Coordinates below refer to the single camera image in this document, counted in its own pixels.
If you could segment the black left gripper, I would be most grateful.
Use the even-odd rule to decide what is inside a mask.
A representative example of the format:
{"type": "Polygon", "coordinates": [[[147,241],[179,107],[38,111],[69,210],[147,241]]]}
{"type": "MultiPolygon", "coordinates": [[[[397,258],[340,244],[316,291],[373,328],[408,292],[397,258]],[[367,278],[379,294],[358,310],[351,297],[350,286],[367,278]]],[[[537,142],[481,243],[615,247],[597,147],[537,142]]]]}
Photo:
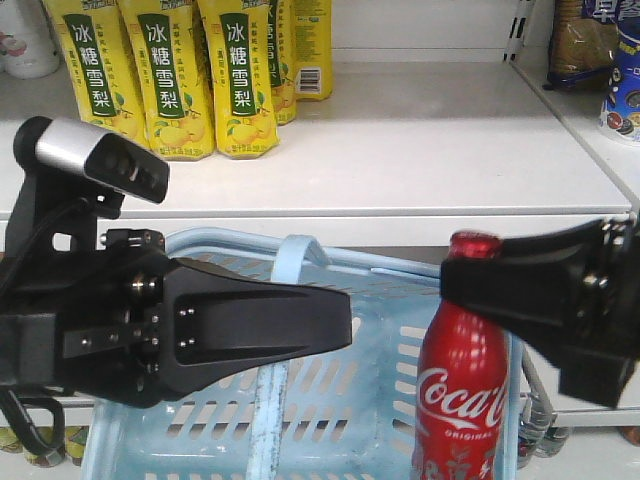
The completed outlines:
{"type": "Polygon", "coordinates": [[[1,386],[62,388],[135,407],[160,385],[162,281],[169,258],[153,230],[107,232],[102,250],[37,248],[1,273],[1,386]]]}

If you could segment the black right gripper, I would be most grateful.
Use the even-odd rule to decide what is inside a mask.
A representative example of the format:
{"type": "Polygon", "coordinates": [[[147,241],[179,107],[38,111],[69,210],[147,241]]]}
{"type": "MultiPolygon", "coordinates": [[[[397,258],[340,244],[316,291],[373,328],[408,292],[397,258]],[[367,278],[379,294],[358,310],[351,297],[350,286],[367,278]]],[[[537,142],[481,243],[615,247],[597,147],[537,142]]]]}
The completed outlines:
{"type": "Polygon", "coordinates": [[[594,220],[510,239],[458,231],[441,295],[560,368],[561,394],[616,407],[639,361],[639,226],[594,220]]]}

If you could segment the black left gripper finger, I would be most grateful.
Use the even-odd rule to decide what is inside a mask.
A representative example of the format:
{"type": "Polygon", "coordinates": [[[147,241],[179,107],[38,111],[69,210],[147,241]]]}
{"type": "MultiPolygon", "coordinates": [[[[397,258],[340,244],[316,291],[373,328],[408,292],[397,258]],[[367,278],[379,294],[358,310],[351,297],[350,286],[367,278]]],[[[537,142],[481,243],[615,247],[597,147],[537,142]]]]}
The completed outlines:
{"type": "Polygon", "coordinates": [[[160,385],[177,400],[255,367],[352,342],[347,294],[173,258],[163,276],[160,385]]]}

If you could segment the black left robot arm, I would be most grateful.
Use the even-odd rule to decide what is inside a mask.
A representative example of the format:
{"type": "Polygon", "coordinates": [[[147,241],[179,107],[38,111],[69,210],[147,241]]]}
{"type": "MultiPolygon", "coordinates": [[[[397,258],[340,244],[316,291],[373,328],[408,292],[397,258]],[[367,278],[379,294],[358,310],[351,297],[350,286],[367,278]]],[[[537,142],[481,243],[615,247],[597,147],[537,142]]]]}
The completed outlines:
{"type": "Polygon", "coordinates": [[[345,293],[169,257],[153,230],[29,256],[1,296],[1,383],[146,408],[352,341],[345,293]]]}

